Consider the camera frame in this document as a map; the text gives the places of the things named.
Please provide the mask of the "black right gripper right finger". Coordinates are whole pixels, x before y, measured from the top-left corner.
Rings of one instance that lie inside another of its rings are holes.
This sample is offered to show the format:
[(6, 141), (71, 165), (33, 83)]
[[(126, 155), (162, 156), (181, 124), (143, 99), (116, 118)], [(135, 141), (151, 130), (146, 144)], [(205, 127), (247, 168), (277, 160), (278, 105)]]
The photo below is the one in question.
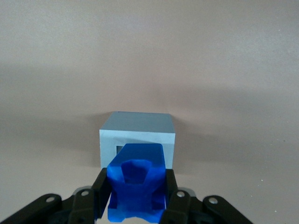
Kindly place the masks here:
[(166, 209), (162, 224), (251, 224), (239, 210), (218, 195), (200, 201), (177, 186), (174, 171), (166, 170)]

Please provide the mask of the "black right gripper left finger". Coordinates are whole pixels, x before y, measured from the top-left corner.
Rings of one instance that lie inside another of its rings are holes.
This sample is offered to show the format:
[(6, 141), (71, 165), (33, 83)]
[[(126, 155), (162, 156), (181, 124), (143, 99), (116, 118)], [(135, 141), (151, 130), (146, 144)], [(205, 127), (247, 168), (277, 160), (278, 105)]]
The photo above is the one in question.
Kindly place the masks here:
[(95, 224), (102, 218), (111, 194), (107, 169), (100, 171), (90, 187), (79, 188), (63, 200), (57, 194), (45, 194), (18, 210), (2, 224)]

